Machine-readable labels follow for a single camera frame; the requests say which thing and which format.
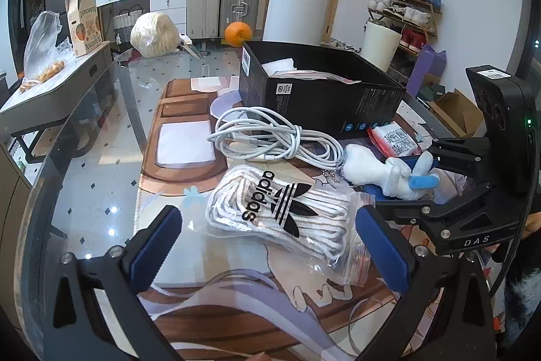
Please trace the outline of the wooden shoe rack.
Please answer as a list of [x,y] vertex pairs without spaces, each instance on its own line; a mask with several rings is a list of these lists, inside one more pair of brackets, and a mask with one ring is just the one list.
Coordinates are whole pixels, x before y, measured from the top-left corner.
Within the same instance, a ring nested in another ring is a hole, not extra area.
[[370,0],[367,11],[369,22],[399,33],[398,48],[413,57],[438,38],[442,0]]

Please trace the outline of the open cardboard box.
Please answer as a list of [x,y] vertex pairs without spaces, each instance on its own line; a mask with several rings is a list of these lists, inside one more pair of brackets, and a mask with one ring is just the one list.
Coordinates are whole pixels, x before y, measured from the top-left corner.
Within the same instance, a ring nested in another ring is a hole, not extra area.
[[483,122],[482,111],[459,90],[446,92],[429,109],[457,137],[472,137]]

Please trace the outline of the red white tissue pack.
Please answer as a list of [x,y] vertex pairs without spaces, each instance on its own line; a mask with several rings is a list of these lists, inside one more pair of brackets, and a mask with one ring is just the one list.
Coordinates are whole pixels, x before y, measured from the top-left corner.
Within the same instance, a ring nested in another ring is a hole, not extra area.
[[385,158],[418,156],[422,149],[396,122],[368,129],[369,139]]

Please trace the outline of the white handled knife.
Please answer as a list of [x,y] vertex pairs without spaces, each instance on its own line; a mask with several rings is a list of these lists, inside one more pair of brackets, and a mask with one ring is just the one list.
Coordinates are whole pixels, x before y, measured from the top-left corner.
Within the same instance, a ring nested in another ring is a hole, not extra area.
[[195,45],[193,45],[192,39],[190,39],[186,34],[180,33],[179,34],[179,45],[178,48],[180,50],[186,51],[189,53],[193,58],[200,59],[201,54],[199,50],[196,48]]

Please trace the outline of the bagged white adidas laces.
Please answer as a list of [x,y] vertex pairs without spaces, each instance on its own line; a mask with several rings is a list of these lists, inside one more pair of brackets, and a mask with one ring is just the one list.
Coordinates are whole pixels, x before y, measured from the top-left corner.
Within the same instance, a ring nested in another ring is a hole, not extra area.
[[371,257],[355,231],[358,209],[373,196],[345,182],[309,182],[250,164],[223,175],[213,190],[186,193],[189,229],[215,238],[256,239],[298,256],[343,285],[368,280]]

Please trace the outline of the white blue plush toy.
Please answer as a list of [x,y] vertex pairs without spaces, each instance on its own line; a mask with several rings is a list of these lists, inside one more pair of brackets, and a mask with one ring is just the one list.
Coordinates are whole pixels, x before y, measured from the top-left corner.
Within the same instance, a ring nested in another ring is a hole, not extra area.
[[386,197],[416,201],[434,190],[440,178],[431,172],[434,158],[430,152],[425,151],[414,160],[412,167],[396,157],[381,162],[365,146],[350,144],[345,149],[342,174],[353,185],[374,185]]

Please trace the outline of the purple paper bag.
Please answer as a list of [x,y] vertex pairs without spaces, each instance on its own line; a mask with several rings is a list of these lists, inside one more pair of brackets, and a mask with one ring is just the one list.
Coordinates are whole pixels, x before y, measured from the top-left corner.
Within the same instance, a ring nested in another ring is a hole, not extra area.
[[436,51],[429,44],[424,45],[415,61],[415,66],[406,84],[406,92],[415,98],[425,81],[439,82],[447,66],[447,52]]

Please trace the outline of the anime printed desk mat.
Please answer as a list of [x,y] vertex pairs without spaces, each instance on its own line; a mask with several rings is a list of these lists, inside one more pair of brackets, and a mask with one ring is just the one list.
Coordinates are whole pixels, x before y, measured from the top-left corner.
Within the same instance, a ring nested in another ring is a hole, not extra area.
[[148,138],[134,227],[177,207],[183,230],[140,300],[172,348],[187,360],[352,360],[369,344],[398,297],[365,252],[350,282],[326,262],[271,241],[215,230],[206,202],[233,161],[178,153],[158,162],[161,128],[215,125],[214,103],[237,91],[237,77],[137,80],[135,100]]

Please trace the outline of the small white trash bin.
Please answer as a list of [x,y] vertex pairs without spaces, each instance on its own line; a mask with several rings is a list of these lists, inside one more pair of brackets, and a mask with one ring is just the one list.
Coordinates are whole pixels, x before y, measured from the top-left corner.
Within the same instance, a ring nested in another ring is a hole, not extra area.
[[391,66],[401,37],[401,33],[389,27],[368,22],[366,24],[365,37],[360,49],[360,55],[366,61],[386,72]]

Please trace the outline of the grey side table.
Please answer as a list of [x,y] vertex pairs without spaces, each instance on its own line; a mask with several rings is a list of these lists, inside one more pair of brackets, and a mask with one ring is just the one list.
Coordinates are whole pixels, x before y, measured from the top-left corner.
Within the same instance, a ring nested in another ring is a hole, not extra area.
[[110,45],[109,41],[102,42],[45,83],[25,92],[14,92],[2,106],[1,130],[18,141],[27,163],[44,160],[33,154],[41,135],[50,127],[62,125],[112,64]]

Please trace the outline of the plastic bag with snacks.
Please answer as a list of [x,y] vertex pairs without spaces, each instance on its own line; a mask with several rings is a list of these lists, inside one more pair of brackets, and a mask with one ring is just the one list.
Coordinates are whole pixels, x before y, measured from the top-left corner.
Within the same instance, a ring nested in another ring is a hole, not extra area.
[[61,31],[59,13],[42,11],[39,14],[31,27],[24,52],[24,77],[20,92],[46,83],[74,63],[75,54],[70,39],[57,43]]

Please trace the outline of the bagged white noodle bundle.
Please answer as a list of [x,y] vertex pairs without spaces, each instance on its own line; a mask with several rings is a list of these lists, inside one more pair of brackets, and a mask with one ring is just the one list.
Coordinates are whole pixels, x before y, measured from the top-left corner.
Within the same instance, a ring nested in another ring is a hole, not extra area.
[[130,43],[142,57],[156,58],[175,52],[180,33],[169,16],[151,12],[138,17],[130,32]]

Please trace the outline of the white cylindrical appliance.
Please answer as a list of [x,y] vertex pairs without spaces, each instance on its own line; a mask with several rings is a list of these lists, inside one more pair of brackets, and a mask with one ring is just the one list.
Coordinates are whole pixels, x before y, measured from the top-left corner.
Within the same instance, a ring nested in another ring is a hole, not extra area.
[[263,41],[319,46],[329,0],[269,0]]

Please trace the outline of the black cardboard box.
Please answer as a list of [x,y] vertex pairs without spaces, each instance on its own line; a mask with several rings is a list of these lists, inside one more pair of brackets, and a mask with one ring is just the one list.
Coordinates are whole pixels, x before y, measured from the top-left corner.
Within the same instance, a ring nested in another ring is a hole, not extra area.
[[336,139],[389,124],[405,94],[354,52],[294,43],[246,42],[239,76],[244,105],[271,109]]

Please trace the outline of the orange fruit carton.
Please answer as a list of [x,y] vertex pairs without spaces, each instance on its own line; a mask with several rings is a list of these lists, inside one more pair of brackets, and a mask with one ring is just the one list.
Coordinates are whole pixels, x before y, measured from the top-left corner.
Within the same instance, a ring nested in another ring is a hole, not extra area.
[[65,0],[67,22],[76,58],[87,55],[103,42],[95,0]]

